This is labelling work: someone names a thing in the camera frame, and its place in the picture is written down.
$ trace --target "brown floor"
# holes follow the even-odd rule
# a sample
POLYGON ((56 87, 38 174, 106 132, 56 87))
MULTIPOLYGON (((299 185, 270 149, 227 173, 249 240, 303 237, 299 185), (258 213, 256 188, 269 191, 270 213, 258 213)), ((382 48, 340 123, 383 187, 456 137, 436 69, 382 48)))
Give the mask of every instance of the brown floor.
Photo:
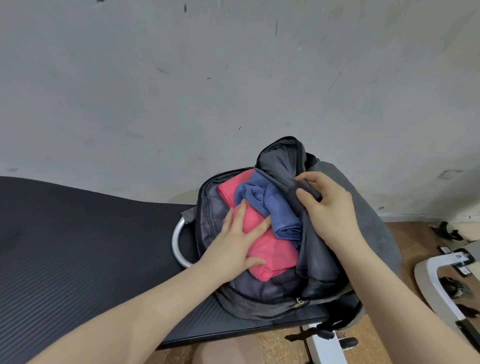
MULTIPOLYGON (((413 268, 422 260, 438 255, 436 247, 444 246, 445 244, 423 222, 389 223, 387 226, 395 236, 402 253, 402 280, 421 298, 420 291, 414 280, 413 268)), ((459 278, 452 268, 441 270, 439 275, 459 278)), ((480 294, 480 282, 478 280, 470 278, 463 281, 472 288, 474 293, 479 292, 480 294)), ((468 300, 464 304, 479 309, 479 304, 475 300, 468 300)), ((473 324, 479 329, 480 319, 476 319, 473 324)), ((257 334, 265 364, 307 363, 308 355, 303 342, 290 343, 282 340, 285 335, 298 331, 298 328, 291 328, 257 334)), ((344 332, 339 332, 338 336, 354 336, 359 340, 359 345, 356 348, 345 352, 348 364, 391 363, 368 316, 365 316, 354 327, 344 332)), ((147 360, 146 364, 190 364, 194 350, 195 346, 186 346, 155 352, 147 360)))

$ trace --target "person's left arm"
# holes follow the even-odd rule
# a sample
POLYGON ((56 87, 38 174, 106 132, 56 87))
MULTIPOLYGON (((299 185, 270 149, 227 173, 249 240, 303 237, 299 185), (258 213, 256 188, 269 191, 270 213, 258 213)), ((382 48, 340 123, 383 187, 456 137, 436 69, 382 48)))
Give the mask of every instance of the person's left arm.
POLYGON ((77 327, 29 363, 143 364, 175 325, 220 285, 265 264, 258 257, 246 258, 246 254, 267 231, 270 218, 245 234, 245 210, 243 201, 235 219, 229 211, 222 232, 199 262, 77 327))

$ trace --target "gray bag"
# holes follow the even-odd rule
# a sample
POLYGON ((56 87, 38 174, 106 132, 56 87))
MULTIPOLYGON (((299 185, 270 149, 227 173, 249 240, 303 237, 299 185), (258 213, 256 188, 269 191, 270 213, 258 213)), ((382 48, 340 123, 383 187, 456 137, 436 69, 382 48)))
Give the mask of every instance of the gray bag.
MULTIPOLYGON (((186 222, 195 219, 200 256, 220 233, 222 221, 228 212, 228 206, 217 192, 217 187, 250 168, 231 170, 207 180, 200 188, 195 216, 192 216, 192 211, 190 218, 184 214, 186 222)), ((375 253, 399 274, 401 255, 392 234, 334 165, 305 153, 303 144, 292 136, 281 138, 265 148, 258 156, 255 169, 285 194, 285 199, 302 222, 298 264, 267 282, 259 281, 245 271, 215 292, 218 300, 231 314, 258 320, 273 320, 307 305, 321 304, 330 319, 322 323, 319 329, 330 331, 352 325, 363 314, 362 304, 337 258, 315 233, 295 191, 301 187, 312 193, 318 201, 321 196, 309 183, 296 182, 294 177, 305 171, 321 171, 349 191, 363 237, 375 253)))

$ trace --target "pink folded shirt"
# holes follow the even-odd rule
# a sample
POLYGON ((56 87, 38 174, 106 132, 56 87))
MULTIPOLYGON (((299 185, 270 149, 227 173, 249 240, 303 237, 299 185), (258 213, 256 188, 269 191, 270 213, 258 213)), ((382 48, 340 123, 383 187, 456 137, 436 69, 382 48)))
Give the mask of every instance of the pink folded shirt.
MULTIPOLYGON (((228 207, 235 207, 235 192, 237 187, 247 182, 252 176, 254 169, 246 170, 235 177, 223 182, 218 186, 218 193, 227 203, 228 207)), ((236 215, 239 206, 233 210, 236 215)), ((247 202, 247 211, 243 221, 243 232, 248 233, 260 224, 265 218, 247 202)), ((288 268, 297 265, 299 258, 298 251, 289 240, 279 239, 273 235, 272 228, 257 239, 248 250, 247 256, 259 256, 266 262, 265 265, 249 269, 250 273, 257 279, 265 282, 271 277, 278 276, 288 268)))

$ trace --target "white wall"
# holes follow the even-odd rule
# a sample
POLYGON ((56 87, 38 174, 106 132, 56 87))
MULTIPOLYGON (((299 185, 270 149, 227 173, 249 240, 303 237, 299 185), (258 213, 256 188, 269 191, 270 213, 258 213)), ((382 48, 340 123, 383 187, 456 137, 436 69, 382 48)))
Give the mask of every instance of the white wall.
POLYGON ((387 218, 480 216, 477 0, 184 1, 0 4, 0 174, 181 202, 294 135, 387 218))

